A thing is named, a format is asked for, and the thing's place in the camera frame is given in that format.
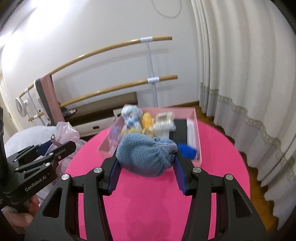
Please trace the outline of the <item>left hand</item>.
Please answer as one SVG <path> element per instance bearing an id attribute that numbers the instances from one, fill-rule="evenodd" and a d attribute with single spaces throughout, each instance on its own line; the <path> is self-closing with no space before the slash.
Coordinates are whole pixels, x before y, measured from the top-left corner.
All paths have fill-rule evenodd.
<path id="1" fill-rule="evenodd" d="M 26 213 L 11 212 L 6 206 L 3 208 L 3 214 L 12 228 L 18 233 L 24 235 L 25 228 L 30 226 L 34 216 L 39 210 L 40 201 L 36 195 L 30 198 L 30 207 Z"/>

